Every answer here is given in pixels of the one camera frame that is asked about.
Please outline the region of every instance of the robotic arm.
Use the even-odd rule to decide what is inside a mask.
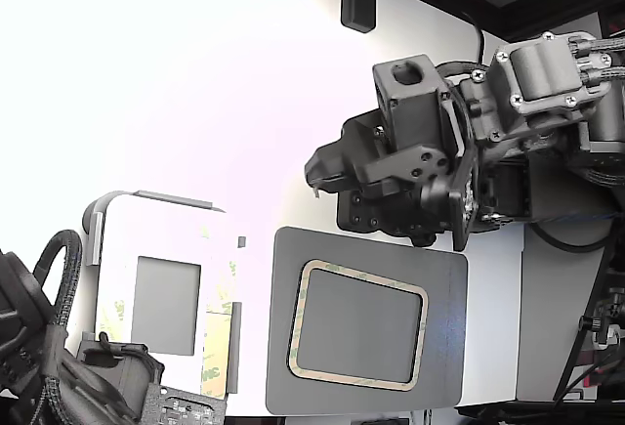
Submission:
[[[445,231],[461,251],[510,222],[612,218],[625,202],[625,67],[608,53],[620,50],[625,40],[546,32],[490,66],[377,64],[379,108],[316,151],[307,182],[338,193],[341,229],[422,247]]]

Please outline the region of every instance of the tan adhesive border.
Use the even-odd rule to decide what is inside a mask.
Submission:
[[[417,332],[417,345],[414,356],[414,366],[412,368],[412,376],[407,383],[398,383],[395,381],[385,381],[372,378],[360,378],[347,374],[328,373],[325,371],[316,371],[312,369],[303,369],[298,366],[297,352],[300,346],[300,336],[302,332],[302,322],[304,320],[304,309],[306,308],[306,298],[309,287],[309,280],[313,270],[326,271],[341,276],[348,276],[357,280],[375,283],[376,285],[388,286],[395,290],[407,291],[415,293],[421,297],[421,316],[419,319],[419,328]],[[402,281],[385,278],[383,276],[375,276],[366,272],[356,271],[347,267],[337,266],[323,261],[310,261],[304,266],[302,278],[300,280],[300,289],[298,291],[297,307],[295,310],[295,321],[293,322],[293,331],[291,332],[291,346],[289,349],[288,364],[289,368],[296,376],[306,379],[316,379],[319,381],[328,381],[332,383],[350,384],[353,386],[365,386],[368,388],[391,389],[395,391],[410,391],[417,384],[419,376],[419,365],[421,364],[421,354],[423,352],[423,340],[426,330],[426,315],[428,313],[428,293],[420,286],[411,285]]]

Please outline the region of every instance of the circuit board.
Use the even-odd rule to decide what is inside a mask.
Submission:
[[[226,401],[150,384],[142,425],[223,425]]]

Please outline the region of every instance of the white table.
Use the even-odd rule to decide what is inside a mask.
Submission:
[[[337,231],[335,197],[313,198],[304,163],[348,117],[375,107],[373,64],[472,58],[473,28],[415,0],[378,0],[367,35],[339,24],[339,0],[13,1],[0,36],[3,249],[33,267],[55,231],[78,229],[84,208],[113,190],[227,209],[246,227],[252,261],[229,413],[267,413],[273,234],[284,225]],[[486,36],[487,59],[498,43]],[[507,228],[467,248],[462,404],[514,397],[521,246],[521,228]],[[448,249],[448,238],[436,247]],[[96,281],[83,271],[74,348],[93,327]],[[54,292],[52,277],[49,285]]]

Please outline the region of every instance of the gray tray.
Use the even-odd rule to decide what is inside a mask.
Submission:
[[[458,404],[466,305],[460,254],[278,230],[268,410],[315,415]]]

